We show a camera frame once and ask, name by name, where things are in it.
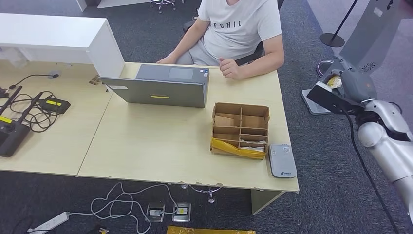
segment cardboard organizer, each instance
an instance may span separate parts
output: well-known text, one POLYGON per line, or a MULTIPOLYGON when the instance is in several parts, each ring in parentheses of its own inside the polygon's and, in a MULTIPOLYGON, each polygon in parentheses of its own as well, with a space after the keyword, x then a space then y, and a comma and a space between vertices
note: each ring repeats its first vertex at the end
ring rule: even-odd
MULTIPOLYGON (((264 158, 268 146, 269 108, 267 106, 216 103, 212 118, 212 140, 223 141, 237 149, 264 147, 264 154, 258 157, 264 158)), ((211 151, 217 154, 233 154, 214 148, 212 143, 211 151)))

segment man's hand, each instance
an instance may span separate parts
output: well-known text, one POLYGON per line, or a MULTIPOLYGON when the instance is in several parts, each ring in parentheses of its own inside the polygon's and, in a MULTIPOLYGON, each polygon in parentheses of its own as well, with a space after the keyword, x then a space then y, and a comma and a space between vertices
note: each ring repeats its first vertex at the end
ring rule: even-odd
POLYGON ((159 63, 159 64, 176 64, 176 61, 177 61, 177 59, 174 56, 168 55, 165 58, 157 61, 156 63, 159 63))
POLYGON ((233 59, 220 58, 220 70, 227 79, 244 79, 243 70, 233 59))

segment white cabinet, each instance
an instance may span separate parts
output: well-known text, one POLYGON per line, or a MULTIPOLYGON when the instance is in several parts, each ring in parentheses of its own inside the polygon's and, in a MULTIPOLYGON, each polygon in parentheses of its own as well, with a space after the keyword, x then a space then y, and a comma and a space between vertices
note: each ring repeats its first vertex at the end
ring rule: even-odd
POLYGON ((125 63, 103 18, 0 14, 0 47, 29 61, 93 64, 102 77, 119 77, 125 63))

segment person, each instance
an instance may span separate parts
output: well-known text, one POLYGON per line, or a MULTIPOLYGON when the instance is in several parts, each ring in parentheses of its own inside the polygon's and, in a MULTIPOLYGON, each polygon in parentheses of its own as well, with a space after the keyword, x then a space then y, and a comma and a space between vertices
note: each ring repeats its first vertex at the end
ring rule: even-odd
POLYGON ((160 64, 220 66, 230 79, 245 79, 277 70, 284 63, 277 0, 202 0, 199 17, 160 64), (263 42, 265 55, 238 66, 235 60, 254 53, 263 42))

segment laptop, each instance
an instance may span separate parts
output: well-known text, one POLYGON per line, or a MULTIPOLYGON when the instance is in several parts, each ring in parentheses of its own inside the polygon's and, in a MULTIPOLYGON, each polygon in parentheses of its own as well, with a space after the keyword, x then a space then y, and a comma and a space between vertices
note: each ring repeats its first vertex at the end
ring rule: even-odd
POLYGON ((135 79, 100 80, 129 103, 205 108, 209 69, 142 64, 135 79))

